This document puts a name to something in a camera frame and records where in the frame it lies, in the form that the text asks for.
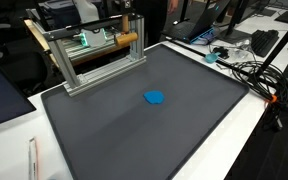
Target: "black stand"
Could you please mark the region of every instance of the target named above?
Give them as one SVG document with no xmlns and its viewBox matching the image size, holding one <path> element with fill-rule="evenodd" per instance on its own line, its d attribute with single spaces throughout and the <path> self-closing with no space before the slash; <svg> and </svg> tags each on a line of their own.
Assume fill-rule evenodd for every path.
<svg viewBox="0 0 288 180">
<path fill-rule="evenodd" d="M 188 20 L 189 20 L 188 18 L 185 18 L 188 1 L 189 1 L 189 0 L 184 0 L 180 20 L 173 22 L 174 25 L 175 25 L 175 24 L 178 24 L 178 23 L 180 23 L 180 22 L 188 21 Z M 208 7 L 208 5 L 210 4 L 210 2 L 211 2 L 211 0 L 207 0 L 206 5 L 205 5 L 205 9 L 207 9 L 207 7 Z"/>
<path fill-rule="evenodd" d="M 280 40 L 280 42 L 277 44 L 277 46 L 274 48 L 274 50 L 271 52 L 271 54 L 266 58 L 260 69 L 256 72 L 256 77 L 259 77 L 265 71 L 265 69 L 272 63 L 272 61 L 275 59 L 278 53 L 281 52 L 281 50 L 287 43 L 288 43 L 288 31 Z"/>
<path fill-rule="evenodd" d="M 220 33 L 220 35 L 217 37 L 218 39 L 230 43 L 235 44 L 237 42 L 240 42 L 244 39 L 248 39 L 251 37 L 251 34 L 248 34 L 243 31 L 238 31 L 236 29 L 232 29 L 230 33 L 228 33 L 230 29 L 226 29 Z"/>
</svg>

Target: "wire bundle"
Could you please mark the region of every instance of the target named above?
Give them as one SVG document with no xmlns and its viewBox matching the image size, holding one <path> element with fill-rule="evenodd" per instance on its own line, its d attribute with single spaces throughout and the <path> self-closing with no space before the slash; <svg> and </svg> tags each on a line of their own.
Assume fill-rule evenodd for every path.
<svg viewBox="0 0 288 180">
<path fill-rule="evenodd" d="M 237 71 L 232 71 L 236 79 L 247 84 L 254 92 L 265 99 L 265 102 L 272 108 L 274 117 L 278 117 L 281 110 L 288 112 L 288 81 L 281 70 L 276 66 L 270 65 L 260 76 L 256 75 L 261 70 L 262 62 L 247 61 L 231 64 Z"/>
</svg>

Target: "black cable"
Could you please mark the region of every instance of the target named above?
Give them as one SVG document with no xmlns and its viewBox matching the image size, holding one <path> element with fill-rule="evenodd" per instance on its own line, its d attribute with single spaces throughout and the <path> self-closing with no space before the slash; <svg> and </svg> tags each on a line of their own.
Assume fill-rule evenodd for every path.
<svg viewBox="0 0 288 180">
<path fill-rule="evenodd" d="M 248 70 L 249 76 L 242 75 L 240 71 L 232 71 L 234 77 L 247 84 L 250 89 L 262 96 L 264 99 L 270 102 L 270 105 L 275 109 L 275 115 L 278 115 L 281 110 L 288 111 L 288 82 L 284 77 L 281 70 L 276 66 L 270 65 L 260 77 L 256 77 L 256 72 L 260 69 L 263 62 L 248 61 L 232 64 L 237 69 Z M 262 78 L 266 83 L 261 83 L 259 78 Z M 275 89 L 275 94 L 271 92 L 268 83 L 275 84 L 272 88 Z"/>
<path fill-rule="evenodd" d="M 269 4 L 268 6 L 274 6 L 275 4 L 279 3 L 281 7 L 279 7 L 280 9 L 282 9 L 284 7 L 284 4 L 282 2 L 279 2 L 278 0 L 275 0 L 274 3 Z"/>
<path fill-rule="evenodd" d="M 284 9 L 281 9 L 281 10 L 277 11 L 277 14 L 278 14 L 279 16 L 282 15 L 282 14 L 281 14 L 281 11 L 284 11 Z"/>
</svg>

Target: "metal extrusion frame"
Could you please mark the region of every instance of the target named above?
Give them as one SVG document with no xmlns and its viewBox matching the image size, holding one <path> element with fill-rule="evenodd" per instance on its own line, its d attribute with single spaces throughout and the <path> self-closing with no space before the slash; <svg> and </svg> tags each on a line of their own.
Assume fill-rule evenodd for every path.
<svg viewBox="0 0 288 180">
<path fill-rule="evenodd" d="M 130 55 L 78 76 L 71 71 L 65 73 L 67 78 L 71 78 L 71 81 L 73 81 L 72 78 L 76 80 L 75 77 L 77 77 L 81 83 L 79 85 L 71 85 L 70 81 L 65 77 L 67 82 L 64 82 L 63 85 L 70 96 L 78 95 L 146 62 L 146 57 L 144 56 L 144 18 L 131 21 L 130 28 L 133 32 L 136 31 L 138 33 L 138 40 L 131 43 Z"/>
<path fill-rule="evenodd" d="M 29 10 L 27 11 L 30 16 L 34 16 L 33 13 L 29 12 Z M 117 20 L 118 18 L 113 19 L 113 22 L 111 23 L 115 24 Z M 133 18 L 131 18 L 129 21 L 131 32 L 136 32 L 138 34 L 138 40 L 130 43 L 130 55 L 106 66 L 80 75 L 76 75 L 72 62 L 114 47 L 114 39 L 109 38 L 107 43 L 101 47 L 88 49 L 87 52 L 85 50 L 74 54 L 71 53 L 70 50 L 65 49 L 66 45 L 63 44 L 62 38 L 79 34 L 80 30 L 77 27 L 83 25 L 47 32 L 38 23 L 33 22 L 33 25 L 46 39 L 66 80 L 63 82 L 63 85 L 70 96 L 78 95 L 79 93 L 82 93 L 146 62 L 146 57 L 144 56 L 144 18 L 140 15 L 133 14 Z M 95 26 L 87 25 L 87 28 L 94 27 L 98 27 L 98 24 Z"/>
</svg>

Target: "table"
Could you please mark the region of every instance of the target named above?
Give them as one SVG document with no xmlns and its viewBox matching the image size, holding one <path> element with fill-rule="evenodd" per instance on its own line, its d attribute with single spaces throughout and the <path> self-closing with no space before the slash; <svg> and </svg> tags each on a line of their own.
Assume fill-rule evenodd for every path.
<svg viewBox="0 0 288 180">
<path fill-rule="evenodd" d="M 238 30 L 252 33 L 257 29 L 276 29 L 282 37 L 288 24 L 273 21 L 278 16 L 252 17 L 241 23 Z M 216 64 L 207 64 L 202 57 L 170 42 L 162 42 L 168 47 L 185 54 L 227 76 L 228 70 L 220 70 Z M 225 45 L 220 41 L 214 44 Z M 208 47 L 188 47 L 208 53 Z M 280 52 L 273 64 L 282 71 L 288 64 L 288 44 Z M 29 98 L 36 111 L 0 124 L 0 180 L 28 179 L 28 141 L 33 136 L 38 141 L 40 179 L 72 179 L 61 153 L 54 132 L 46 116 L 41 94 Z M 176 180 L 221 180 L 224 179 L 242 147 L 264 112 L 264 101 L 255 93 L 248 93 L 238 105 L 225 117 L 203 145 L 174 177 Z"/>
<path fill-rule="evenodd" d="M 43 37 L 43 35 L 37 30 L 37 28 L 33 25 L 33 21 L 30 20 L 30 19 L 26 19 L 24 20 L 24 24 L 26 25 L 26 27 L 28 28 L 28 30 L 32 33 L 32 35 L 34 36 L 34 38 L 37 40 L 37 42 L 40 44 L 40 46 L 42 47 L 43 51 L 47 51 L 47 50 L 50 50 L 50 47 L 48 46 L 47 44 L 47 41 L 45 40 L 45 38 Z M 93 59 L 96 59 L 96 58 L 99 58 L 99 57 L 102 57 L 104 55 L 107 55 L 107 54 L 110 54 L 112 52 L 115 52 L 115 51 L 118 51 L 118 50 L 121 50 L 123 48 L 126 48 L 126 47 L 129 47 L 129 44 L 123 44 L 121 46 L 116 46 L 114 48 L 111 48 L 107 51 L 103 51 L 103 52 L 100 52 L 98 54 L 94 54 L 92 56 L 88 56 L 86 58 L 83 58 L 79 61 L 74 61 L 72 63 L 73 66 L 77 66 L 77 65 L 80 65 L 84 62 L 87 62 L 87 61 L 90 61 L 90 60 L 93 60 Z M 59 65 L 54 57 L 53 54 L 49 54 L 49 58 L 50 60 L 53 62 L 53 64 L 59 68 Z"/>
</svg>

